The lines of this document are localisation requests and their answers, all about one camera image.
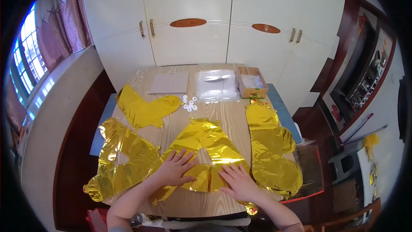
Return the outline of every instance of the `cabinet door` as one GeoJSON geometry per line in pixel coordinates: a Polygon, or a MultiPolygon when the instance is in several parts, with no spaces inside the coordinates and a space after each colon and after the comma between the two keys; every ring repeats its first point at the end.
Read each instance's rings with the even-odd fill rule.
{"type": "Polygon", "coordinates": [[[261,32],[237,23],[230,25],[228,63],[257,67],[267,83],[277,85],[294,44],[288,33],[261,32]]]}
{"type": "Polygon", "coordinates": [[[83,1],[100,60],[119,91],[139,67],[154,66],[143,0],[83,1]]]}
{"type": "Polygon", "coordinates": [[[291,116],[301,106],[319,76],[329,55],[329,48],[301,39],[293,46],[276,90],[291,116]]]}
{"type": "Polygon", "coordinates": [[[300,8],[296,29],[303,31],[304,38],[310,38],[328,47],[334,39],[342,19],[345,0],[297,0],[300,8]]]}
{"type": "Polygon", "coordinates": [[[224,63],[227,54],[231,0],[144,0],[156,65],[224,63]],[[170,23],[199,18],[207,23],[172,27],[170,23]]]}
{"type": "Polygon", "coordinates": [[[95,44],[100,60],[117,92],[140,67],[154,66],[150,42],[133,32],[95,44]]]}
{"type": "Polygon", "coordinates": [[[233,0],[231,21],[275,26],[284,31],[298,28],[298,0],[233,0]]]}
{"type": "Polygon", "coordinates": [[[147,28],[143,0],[83,1],[94,43],[114,35],[140,32],[140,21],[143,21],[143,26],[147,28]]]}

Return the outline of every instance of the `cardboard sheet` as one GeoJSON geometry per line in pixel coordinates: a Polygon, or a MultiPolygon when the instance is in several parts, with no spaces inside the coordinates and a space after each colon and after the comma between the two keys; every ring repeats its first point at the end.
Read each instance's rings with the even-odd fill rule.
{"type": "Polygon", "coordinates": [[[150,94],[186,93],[189,73],[157,74],[153,79],[150,94]]]}

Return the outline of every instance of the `pink curtain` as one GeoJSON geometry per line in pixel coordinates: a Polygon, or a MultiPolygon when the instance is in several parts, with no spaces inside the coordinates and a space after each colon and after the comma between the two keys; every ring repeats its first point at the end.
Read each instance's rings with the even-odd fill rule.
{"type": "Polygon", "coordinates": [[[37,0],[35,22],[39,50],[49,71],[91,44],[83,0],[37,0]]]}
{"type": "Polygon", "coordinates": [[[19,132],[26,117],[26,109],[18,100],[16,89],[13,86],[12,77],[8,75],[6,87],[6,111],[7,118],[13,130],[19,132]]]}

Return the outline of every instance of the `wooden oval plaque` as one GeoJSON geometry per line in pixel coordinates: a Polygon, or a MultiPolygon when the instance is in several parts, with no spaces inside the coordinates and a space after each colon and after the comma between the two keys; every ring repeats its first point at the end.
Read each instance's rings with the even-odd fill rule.
{"type": "Polygon", "coordinates": [[[172,27],[193,27],[205,24],[206,20],[198,19],[198,18],[187,18],[174,21],[170,24],[172,27]]]}
{"type": "Polygon", "coordinates": [[[281,32],[281,30],[279,30],[275,26],[271,26],[268,24],[255,23],[254,25],[252,25],[252,27],[261,32],[268,32],[268,33],[280,33],[281,32]]]}

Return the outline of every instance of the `cardboard box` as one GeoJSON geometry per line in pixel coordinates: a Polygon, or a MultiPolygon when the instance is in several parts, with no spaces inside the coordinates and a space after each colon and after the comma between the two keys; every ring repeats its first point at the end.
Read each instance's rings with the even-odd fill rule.
{"type": "Polygon", "coordinates": [[[349,179],[333,186],[333,209],[335,212],[356,210],[356,183],[349,179]]]}
{"type": "Polygon", "coordinates": [[[269,90],[265,79],[263,79],[259,68],[257,67],[238,67],[236,74],[236,80],[239,83],[239,91],[242,99],[258,98],[264,99],[266,97],[267,91],[269,90]],[[256,75],[259,76],[262,82],[263,88],[246,88],[241,75],[256,75]]]}

